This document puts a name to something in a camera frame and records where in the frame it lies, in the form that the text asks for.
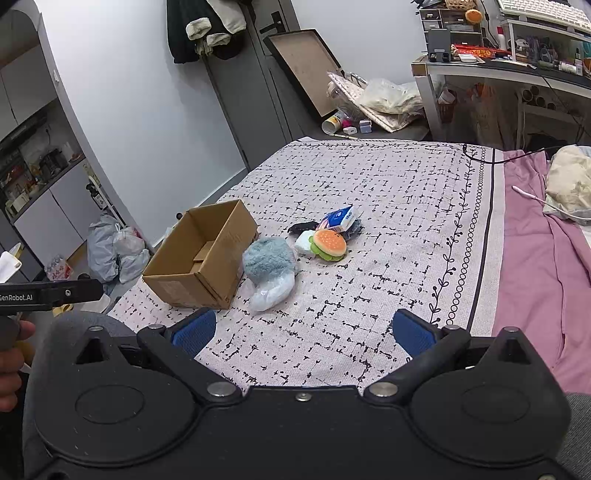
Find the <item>person's left hand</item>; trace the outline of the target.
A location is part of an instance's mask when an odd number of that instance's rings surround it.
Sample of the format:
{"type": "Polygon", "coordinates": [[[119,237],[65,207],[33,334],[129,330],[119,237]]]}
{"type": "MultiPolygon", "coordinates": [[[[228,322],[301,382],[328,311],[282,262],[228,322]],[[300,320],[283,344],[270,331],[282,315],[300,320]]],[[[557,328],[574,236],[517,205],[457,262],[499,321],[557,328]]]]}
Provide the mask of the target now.
{"type": "Polygon", "coordinates": [[[20,333],[16,344],[1,353],[0,356],[0,410],[10,412],[17,405],[16,393],[22,385],[19,371],[25,364],[31,365],[35,348],[30,338],[36,327],[29,321],[20,321],[20,333]]]}

